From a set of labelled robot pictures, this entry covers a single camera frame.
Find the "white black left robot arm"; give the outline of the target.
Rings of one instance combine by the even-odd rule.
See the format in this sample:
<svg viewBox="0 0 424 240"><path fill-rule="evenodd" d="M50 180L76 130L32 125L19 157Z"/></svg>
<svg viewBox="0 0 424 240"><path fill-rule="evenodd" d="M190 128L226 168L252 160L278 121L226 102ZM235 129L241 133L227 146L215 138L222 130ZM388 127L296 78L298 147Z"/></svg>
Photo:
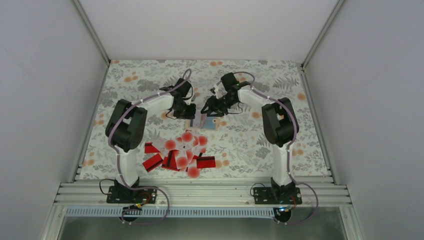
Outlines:
<svg viewBox="0 0 424 240"><path fill-rule="evenodd" d="M136 151L142 142L148 118L162 112L173 113L175 119L191 120L196 105L188 103L192 89L188 78L180 78L175 86L165 86L159 92L135 103L119 100L107 124L108 144L116 153L117 177L114 187L124 201L131 203L139 197L139 175Z"/></svg>

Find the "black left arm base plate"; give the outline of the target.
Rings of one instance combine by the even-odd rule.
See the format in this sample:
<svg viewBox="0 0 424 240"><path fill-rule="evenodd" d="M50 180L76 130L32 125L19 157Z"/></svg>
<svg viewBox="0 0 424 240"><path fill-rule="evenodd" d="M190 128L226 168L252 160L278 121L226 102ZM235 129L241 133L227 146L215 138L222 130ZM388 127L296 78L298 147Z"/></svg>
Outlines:
<svg viewBox="0 0 424 240"><path fill-rule="evenodd" d="M154 204L156 189L130 190L111 186L108 190L106 202L108 204Z"/></svg>

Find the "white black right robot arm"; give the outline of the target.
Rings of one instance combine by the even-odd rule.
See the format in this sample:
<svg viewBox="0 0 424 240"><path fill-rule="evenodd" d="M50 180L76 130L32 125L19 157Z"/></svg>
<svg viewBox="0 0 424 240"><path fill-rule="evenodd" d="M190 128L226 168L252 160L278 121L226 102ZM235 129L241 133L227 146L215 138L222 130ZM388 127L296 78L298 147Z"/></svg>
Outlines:
<svg viewBox="0 0 424 240"><path fill-rule="evenodd" d="M271 144L274 172L271 177L270 195L274 202L284 203L296 189L290 158L291 146L299 132L291 101L284 97L275 99L257 90L252 82L237 81L233 72L220 79L226 93L224 96L209 97L201 109L208 117L223 117L237 104L246 104L261 110L263 133Z"/></svg>

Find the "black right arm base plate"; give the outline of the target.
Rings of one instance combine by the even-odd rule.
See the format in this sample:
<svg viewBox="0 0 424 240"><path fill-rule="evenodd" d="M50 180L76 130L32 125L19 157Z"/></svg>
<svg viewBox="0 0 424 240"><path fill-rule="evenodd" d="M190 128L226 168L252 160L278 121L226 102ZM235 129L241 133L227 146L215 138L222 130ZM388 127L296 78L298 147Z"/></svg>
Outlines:
<svg viewBox="0 0 424 240"><path fill-rule="evenodd" d="M253 199L256 205L301 205L303 203L300 189L289 187L254 187Z"/></svg>

